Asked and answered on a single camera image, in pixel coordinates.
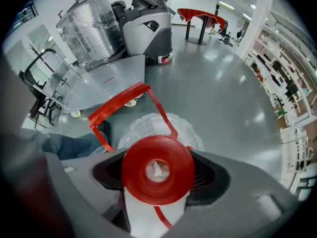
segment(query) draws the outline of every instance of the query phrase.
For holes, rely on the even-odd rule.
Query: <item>office chair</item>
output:
[[[232,43],[230,43],[230,37],[231,37],[230,33],[231,32],[229,32],[228,34],[226,33],[227,27],[228,27],[228,21],[225,20],[224,21],[224,29],[219,33],[221,35],[221,39],[217,38],[217,40],[223,41],[225,45],[230,45],[231,47],[233,47]]]
[[[27,71],[25,77],[24,77],[24,72],[20,71],[19,73],[19,77],[23,80],[23,82],[27,81],[32,85],[37,85],[39,88],[43,89],[45,86],[45,83],[43,85],[40,85],[36,82],[36,80],[34,79],[34,77],[32,76],[32,73],[30,71]],[[44,117],[46,117],[47,111],[49,110],[49,122],[50,125],[54,126],[54,124],[52,123],[52,113],[55,109],[59,109],[61,110],[61,107],[57,107],[56,106],[56,102],[53,102],[52,105],[51,104],[51,99],[46,98],[46,95],[41,93],[40,91],[38,91],[37,89],[33,88],[30,84],[26,83],[27,87],[30,89],[30,91],[32,92],[32,94],[35,96],[36,98],[36,102],[33,105],[33,107],[30,110],[30,118],[34,118],[36,116],[36,114],[40,114]],[[40,112],[40,108],[45,108],[44,113]]]

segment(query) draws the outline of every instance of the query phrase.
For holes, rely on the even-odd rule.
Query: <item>red handle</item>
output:
[[[108,151],[114,151],[114,149],[108,144],[108,142],[104,139],[103,135],[97,129],[98,124],[102,121],[106,120],[111,114],[121,108],[124,104],[128,103],[129,101],[137,98],[141,94],[147,92],[151,97],[152,101],[155,103],[156,107],[158,108],[159,113],[163,117],[163,120],[167,124],[168,128],[171,130],[170,137],[177,139],[178,132],[173,127],[171,122],[168,120],[167,115],[158,101],[157,97],[155,96],[154,92],[151,90],[150,85],[145,85],[142,82],[139,82],[128,89],[124,90],[123,92],[117,94],[116,96],[112,97],[106,103],[104,103],[101,107],[99,107],[96,111],[94,111],[89,117],[88,120],[89,128],[91,128],[96,135],[97,139],[103,145],[105,149]]]

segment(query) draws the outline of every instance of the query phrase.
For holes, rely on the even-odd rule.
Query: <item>red tablecloth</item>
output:
[[[201,20],[204,20],[204,16],[208,17],[207,26],[206,28],[210,28],[215,24],[220,24],[220,29],[224,29],[224,19],[218,17],[217,15],[202,11],[202,10],[194,10],[194,9],[185,9],[180,8],[177,10],[178,14],[180,15],[180,18],[182,20],[185,20],[188,22],[193,17],[198,17]]]

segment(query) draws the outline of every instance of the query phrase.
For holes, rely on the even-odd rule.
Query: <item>jeans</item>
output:
[[[106,135],[102,132],[101,134],[107,140]],[[23,128],[20,136],[24,139],[32,140],[44,152],[58,155],[60,160],[82,158],[106,152],[106,149],[92,133],[73,138],[53,133],[43,134],[40,131]]]

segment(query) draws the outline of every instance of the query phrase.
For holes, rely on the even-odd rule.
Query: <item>gray floor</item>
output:
[[[190,122],[206,152],[247,162],[280,179],[281,139],[269,98],[258,79],[228,46],[205,34],[206,46],[184,40],[186,27],[173,26],[173,62],[148,66],[150,84],[166,112]],[[191,29],[198,37],[199,30]],[[63,134],[91,133],[85,110],[81,117],[63,116]],[[123,107],[108,119],[117,146],[135,119],[156,112],[148,96],[135,107]],[[59,123],[51,129],[60,133]]]

